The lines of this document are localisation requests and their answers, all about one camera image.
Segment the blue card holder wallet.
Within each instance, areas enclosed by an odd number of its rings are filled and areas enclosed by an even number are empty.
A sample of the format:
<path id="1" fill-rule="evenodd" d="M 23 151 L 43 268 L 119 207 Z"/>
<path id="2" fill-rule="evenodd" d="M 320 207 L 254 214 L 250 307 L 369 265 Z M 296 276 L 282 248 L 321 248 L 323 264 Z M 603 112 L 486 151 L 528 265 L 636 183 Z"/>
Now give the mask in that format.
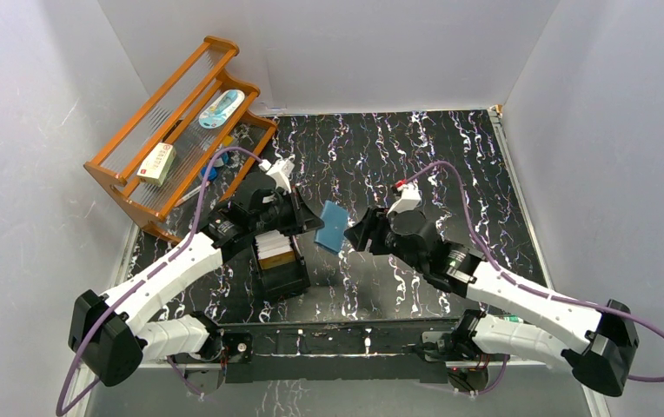
<path id="1" fill-rule="evenodd" d="M 323 204 L 320 214 L 324 225 L 316 230 L 314 243 L 332 254 L 339 254 L 344 242 L 344 231 L 348 227 L 349 212 L 332 201 Z"/>

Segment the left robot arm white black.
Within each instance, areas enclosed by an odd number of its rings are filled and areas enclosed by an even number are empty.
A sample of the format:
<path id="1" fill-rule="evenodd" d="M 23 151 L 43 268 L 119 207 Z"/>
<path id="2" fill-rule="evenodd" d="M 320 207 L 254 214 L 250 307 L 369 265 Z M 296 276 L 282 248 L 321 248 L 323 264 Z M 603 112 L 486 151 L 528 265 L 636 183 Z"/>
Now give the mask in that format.
<path id="1" fill-rule="evenodd" d="M 259 235 L 292 237 L 324 226 L 296 188 L 261 173 L 197 218 L 195 232 L 138 275 L 100 295 L 88 290 L 77 297 L 68 344 L 104 386 L 122 383 L 144 362 L 177 354 L 216 361 L 225 347 L 215 321 L 195 312 L 153 322 L 157 309 L 251 248 Z"/>

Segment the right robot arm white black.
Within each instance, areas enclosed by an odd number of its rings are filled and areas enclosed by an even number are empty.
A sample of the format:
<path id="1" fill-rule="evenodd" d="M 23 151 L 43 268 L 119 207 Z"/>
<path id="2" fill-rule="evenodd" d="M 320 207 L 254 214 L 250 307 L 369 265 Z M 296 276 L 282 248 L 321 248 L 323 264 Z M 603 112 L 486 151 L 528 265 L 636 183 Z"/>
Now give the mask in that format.
<path id="1" fill-rule="evenodd" d="M 454 351 L 463 359 L 515 355 L 567 371 L 606 396 L 623 394 L 639 347 L 626 304 L 611 299 L 604 306 L 583 306 L 494 266 L 480 252 L 442 239 L 418 209 L 389 215 L 385 208 L 369 208 L 344 235 L 357 251 L 395 256 L 442 292 L 519 317 L 508 323 L 468 313 L 452 333 Z"/>

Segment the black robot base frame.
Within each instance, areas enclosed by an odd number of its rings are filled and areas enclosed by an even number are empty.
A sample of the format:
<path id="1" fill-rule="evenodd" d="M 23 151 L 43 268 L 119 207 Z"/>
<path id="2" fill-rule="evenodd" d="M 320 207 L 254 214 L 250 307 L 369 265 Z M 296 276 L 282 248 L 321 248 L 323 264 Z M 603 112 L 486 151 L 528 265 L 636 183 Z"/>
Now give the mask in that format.
<path id="1" fill-rule="evenodd" d="M 465 394 L 494 382 L 501 354 L 456 341 L 456 318 L 223 324 L 219 353 L 172 362 L 209 394 L 259 381 L 408 380 L 449 384 Z"/>

